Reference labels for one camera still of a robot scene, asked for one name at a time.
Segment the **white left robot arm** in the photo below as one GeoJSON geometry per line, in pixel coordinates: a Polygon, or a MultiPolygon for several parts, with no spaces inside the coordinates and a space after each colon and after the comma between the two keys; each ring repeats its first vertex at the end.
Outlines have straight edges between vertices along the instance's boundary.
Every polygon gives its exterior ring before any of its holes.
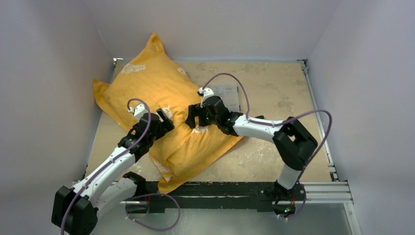
{"type": "Polygon", "coordinates": [[[122,200],[140,200],[145,196],[145,179],[125,171],[174,125],[162,109],[149,114],[138,106],[135,115],[138,122],[99,168],[71,188],[62,186],[57,190],[51,215],[54,225],[70,235],[89,235],[99,218],[122,200]]]}

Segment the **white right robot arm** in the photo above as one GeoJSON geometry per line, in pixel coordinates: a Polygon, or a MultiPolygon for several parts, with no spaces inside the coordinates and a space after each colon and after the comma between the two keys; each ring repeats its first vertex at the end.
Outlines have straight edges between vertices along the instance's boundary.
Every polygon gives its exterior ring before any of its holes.
{"type": "Polygon", "coordinates": [[[295,117],[284,121],[252,118],[240,112],[230,111],[216,95],[203,103],[188,106],[185,123],[194,129],[216,125],[225,135],[251,137],[273,143],[284,162],[276,180],[275,193],[280,199],[287,199],[294,193],[294,185],[317,149],[317,141],[295,117]]]}

